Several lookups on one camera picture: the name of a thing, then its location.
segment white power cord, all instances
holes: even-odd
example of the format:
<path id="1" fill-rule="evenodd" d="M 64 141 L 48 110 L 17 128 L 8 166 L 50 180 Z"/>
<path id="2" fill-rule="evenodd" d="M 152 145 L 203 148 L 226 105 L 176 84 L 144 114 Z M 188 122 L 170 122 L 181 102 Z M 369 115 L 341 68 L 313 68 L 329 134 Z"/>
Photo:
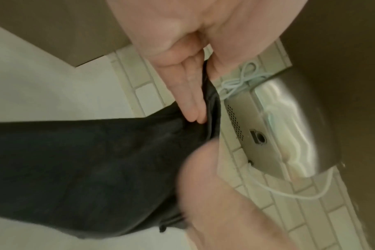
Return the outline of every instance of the white power cord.
<path id="1" fill-rule="evenodd" d="M 302 195 L 296 195 L 296 194 L 287 194 L 287 193 L 283 193 L 283 192 L 280 192 L 278 190 L 275 190 L 275 189 L 272 189 L 270 188 L 269 186 L 266 186 L 266 185 L 263 185 L 262 183 L 258 182 L 255 177 L 253 176 L 252 174 L 252 165 L 250 163 L 248 163 L 248 172 L 249 172 L 249 175 L 251 176 L 251 178 L 253 179 L 253 181 L 258 185 L 260 186 L 261 188 L 273 193 L 273 194 L 276 194 L 276 195 L 280 195 L 280 196 L 284 196 L 284 197 L 288 197 L 288 198 L 293 198 L 293 199 L 299 199 L 299 200 L 317 200 L 321 197 L 323 197 L 328 191 L 329 191 L 329 188 L 330 188 L 330 185 L 332 183 L 332 178 L 333 178 L 333 168 L 329 169 L 328 170 L 328 176 L 326 177 L 326 183 L 325 183 L 325 186 L 323 187 L 323 190 L 321 192 L 319 192 L 318 194 L 314 195 L 314 196 L 302 196 Z"/>
<path id="2" fill-rule="evenodd" d="M 245 75 L 246 67 L 248 65 L 253 66 L 253 72 L 249 75 Z M 225 100 L 234 94 L 237 90 L 241 92 L 246 88 L 253 87 L 256 84 L 259 84 L 267 77 L 271 76 L 270 73 L 259 73 L 259 65 L 254 61 L 249 61 L 242 66 L 240 78 L 234 78 L 221 83 L 221 87 L 218 89 L 220 94 L 222 91 L 227 91 L 227 94 L 220 97 L 220 100 Z"/>
<path id="3" fill-rule="evenodd" d="M 253 72 L 246 76 L 245 71 L 248 65 L 252 65 L 254 68 L 253 68 Z M 240 78 L 234 78 L 234 79 L 230 79 L 230 80 L 222 82 L 221 87 L 218 89 L 218 93 L 220 94 L 222 91 L 227 91 L 227 93 L 221 96 L 220 99 L 225 100 L 229 98 L 231 95 L 235 94 L 236 91 L 241 92 L 247 88 L 251 88 L 254 85 L 261 83 L 264 79 L 272 75 L 269 73 L 259 73 L 258 71 L 259 71 L 259 65 L 257 65 L 256 62 L 249 61 L 245 63 L 244 66 L 242 66 Z M 293 198 L 293 199 L 299 199 L 299 200 L 317 200 L 323 197 L 328 192 L 330 185 L 332 183 L 332 178 L 333 178 L 333 168 L 331 168 L 328 170 L 328 176 L 326 178 L 325 187 L 323 188 L 321 192 L 319 192 L 318 194 L 314 196 L 301 196 L 301 195 L 296 195 L 296 194 L 283 193 L 278 190 L 272 189 L 269 186 L 263 185 L 262 183 L 258 182 L 255 179 L 255 177 L 253 176 L 251 172 L 251 169 L 252 169 L 251 164 L 248 164 L 248 171 L 249 171 L 249 174 L 251 175 L 251 178 L 261 188 L 276 195 Z"/>

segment silver appliance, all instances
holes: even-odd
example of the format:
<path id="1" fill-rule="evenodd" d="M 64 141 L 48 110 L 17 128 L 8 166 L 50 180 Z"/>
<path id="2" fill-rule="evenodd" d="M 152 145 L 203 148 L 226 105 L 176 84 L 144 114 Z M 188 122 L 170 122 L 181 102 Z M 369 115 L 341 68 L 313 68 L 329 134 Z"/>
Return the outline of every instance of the silver appliance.
<path id="1" fill-rule="evenodd" d="M 294 181 L 341 162 L 329 119 L 294 68 L 229 97 L 225 106 L 248 160 L 264 173 Z"/>

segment air vent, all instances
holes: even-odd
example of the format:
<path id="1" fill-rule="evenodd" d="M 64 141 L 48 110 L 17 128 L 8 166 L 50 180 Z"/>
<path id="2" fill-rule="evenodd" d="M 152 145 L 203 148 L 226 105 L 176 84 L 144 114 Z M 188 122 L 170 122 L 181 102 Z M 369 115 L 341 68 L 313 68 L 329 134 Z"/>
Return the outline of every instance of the air vent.
<path id="1" fill-rule="evenodd" d="M 232 122 L 232 125 L 233 125 L 233 128 L 234 128 L 234 131 L 236 132 L 237 134 L 237 137 L 243 141 L 244 140 L 244 135 L 240 129 L 240 125 L 238 124 L 238 121 L 236 119 L 236 116 L 234 115 L 234 111 L 233 111 L 233 108 L 230 107 L 229 105 L 227 105 L 226 107 L 226 110 L 227 110 L 227 113 L 229 114 L 229 118 L 230 118 L 230 121 Z"/>

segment black cloth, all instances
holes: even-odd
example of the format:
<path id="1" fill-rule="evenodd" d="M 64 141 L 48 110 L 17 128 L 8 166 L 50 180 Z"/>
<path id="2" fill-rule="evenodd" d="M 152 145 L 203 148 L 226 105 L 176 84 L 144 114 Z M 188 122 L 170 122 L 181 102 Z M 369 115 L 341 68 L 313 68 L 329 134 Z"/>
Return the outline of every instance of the black cloth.
<path id="1" fill-rule="evenodd" d="M 203 73 L 208 122 L 176 103 L 146 118 L 0 123 L 0 217 L 80 238 L 184 228 L 177 174 L 219 136 L 218 93 Z"/>

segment brown wall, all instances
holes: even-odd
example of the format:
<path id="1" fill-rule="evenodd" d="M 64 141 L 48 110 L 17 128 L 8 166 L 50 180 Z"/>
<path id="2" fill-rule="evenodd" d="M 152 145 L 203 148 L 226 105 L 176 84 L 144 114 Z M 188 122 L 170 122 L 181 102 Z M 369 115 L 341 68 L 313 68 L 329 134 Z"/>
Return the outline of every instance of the brown wall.
<path id="1" fill-rule="evenodd" d="M 281 39 L 329 109 L 375 249 L 375 0 L 309 0 Z"/>
<path id="2" fill-rule="evenodd" d="M 129 44 L 105 0 L 0 0 L 0 26 L 73 66 Z"/>

